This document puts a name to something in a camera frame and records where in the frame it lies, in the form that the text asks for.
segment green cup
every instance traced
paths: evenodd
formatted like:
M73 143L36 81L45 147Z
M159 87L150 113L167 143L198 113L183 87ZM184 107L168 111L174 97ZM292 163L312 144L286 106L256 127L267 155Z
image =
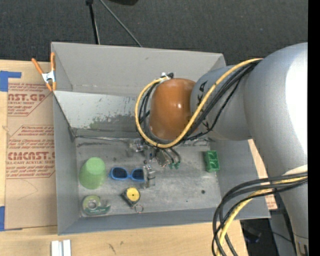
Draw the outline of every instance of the green cup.
M82 186L89 190L99 188L106 180L106 165L99 157L89 158L81 167L79 181Z

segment tape measure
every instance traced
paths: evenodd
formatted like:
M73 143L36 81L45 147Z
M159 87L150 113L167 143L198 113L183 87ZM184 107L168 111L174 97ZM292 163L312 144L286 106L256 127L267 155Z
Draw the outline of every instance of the tape measure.
M140 200L140 192L134 186L127 188L121 195L131 207Z

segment black stand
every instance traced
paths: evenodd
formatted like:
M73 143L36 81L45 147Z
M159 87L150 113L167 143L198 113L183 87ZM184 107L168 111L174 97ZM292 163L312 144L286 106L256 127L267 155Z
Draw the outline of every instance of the black stand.
M92 22L92 28L93 28L93 33L94 33L94 40L96 45L100 45L100 39L99 39L99 33L98 33L98 28L95 20L95 14L94 14L94 9L92 5L94 4L94 0L85 0L85 4L89 6L90 9L90 16L91 16L91 22Z

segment green lego brick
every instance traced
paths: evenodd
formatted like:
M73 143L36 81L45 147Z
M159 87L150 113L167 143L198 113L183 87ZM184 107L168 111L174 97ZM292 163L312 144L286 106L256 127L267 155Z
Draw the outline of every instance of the green lego brick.
M168 166L169 166L169 168L172 170L173 168L175 168L175 169L179 169L179 167L180 167L180 162L176 162L176 163L170 163L170 164L168 164Z
M217 172L220 169L218 153L215 150L209 150L204 154L205 169L208 173Z

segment sunglasses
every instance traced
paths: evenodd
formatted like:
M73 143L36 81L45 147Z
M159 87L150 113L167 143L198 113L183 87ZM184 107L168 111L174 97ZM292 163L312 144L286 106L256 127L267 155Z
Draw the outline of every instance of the sunglasses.
M113 167L109 173L109 176L118 181L124 181L131 179L136 182L145 181L144 170L142 168L136 168L131 171L131 174L123 167Z

